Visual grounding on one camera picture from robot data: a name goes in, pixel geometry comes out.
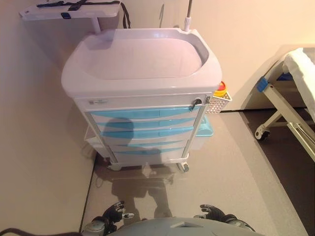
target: white basin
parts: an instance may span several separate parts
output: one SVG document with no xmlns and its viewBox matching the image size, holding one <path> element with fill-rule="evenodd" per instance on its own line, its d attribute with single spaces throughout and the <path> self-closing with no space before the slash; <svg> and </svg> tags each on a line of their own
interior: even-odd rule
<svg viewBox="0 0 315 236">
<path fill-rule="evenodd" d="M 87 36 L 63 69 L 70 97 L 213 92 L 219 62 L 196 30 L 115 29 Z"/>
</svg>

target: white wire basket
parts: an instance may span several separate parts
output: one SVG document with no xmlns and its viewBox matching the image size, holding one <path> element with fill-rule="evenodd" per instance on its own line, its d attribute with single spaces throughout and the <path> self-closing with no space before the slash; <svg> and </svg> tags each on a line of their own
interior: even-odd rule
<svg viewBox="0 0 315 236">
<path fill-rule="evenodd" d="M 228 92 L 223 97 L 212 96 L 209 102 L 209 109 L 206 113 L 220 113 L 230 101 L 232 101 L 232 98 Z"/>
</svg>

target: cart wheel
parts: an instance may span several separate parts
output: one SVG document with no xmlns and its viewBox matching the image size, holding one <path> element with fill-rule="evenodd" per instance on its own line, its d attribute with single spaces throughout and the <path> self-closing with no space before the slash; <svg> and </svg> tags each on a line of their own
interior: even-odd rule
<svg viewBox="0 0 315 236">
<path fill-rule="evenodd" d="M 177 163 L 177 167 L 184 173 L 189 171 L 189 165 L 187 162 Z"/>
<path fill-rule="evenodd" d="M 122 169 L 122 166 L 119 165 L 110 165 L 107 167 L 108 169 L 111 169 L 112 171 L 120 171 Z"/>
<path fill-rule="evenodd" d="M 263 141 L 265 140 L 270 134 L 270 131 L 267 130 L 265 128 L 265 126 L 262 124 L 260 127 L 258 127 L 255 131 L 255 138 L 258 140 L 258 141 Z"/>
</svg>

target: label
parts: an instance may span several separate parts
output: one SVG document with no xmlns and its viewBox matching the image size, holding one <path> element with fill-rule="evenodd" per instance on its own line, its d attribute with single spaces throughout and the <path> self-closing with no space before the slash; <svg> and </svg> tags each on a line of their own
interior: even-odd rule
<svg viewBox="0 0 315 236">
<path fill-rule="evenodd" d="M 107 103 L 108 101 L 106 99 L 97 99 L 97 100 L 90 100 L 89 104 L 90 105 L 103 105 Z"/>
</svg>

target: white sheet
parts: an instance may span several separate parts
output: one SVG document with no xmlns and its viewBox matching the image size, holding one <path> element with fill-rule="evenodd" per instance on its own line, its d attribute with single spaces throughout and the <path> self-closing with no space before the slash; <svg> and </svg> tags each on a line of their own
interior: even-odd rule
<svg viewBox="0 0 315 236">
<path fill-rule="evenodd" d="M 312 119 L 315 121 L 315 50 L 303 52 L 298 48 L 289 52 L 284 58 L 283 71 L 290 72 Z"/>
</svg>

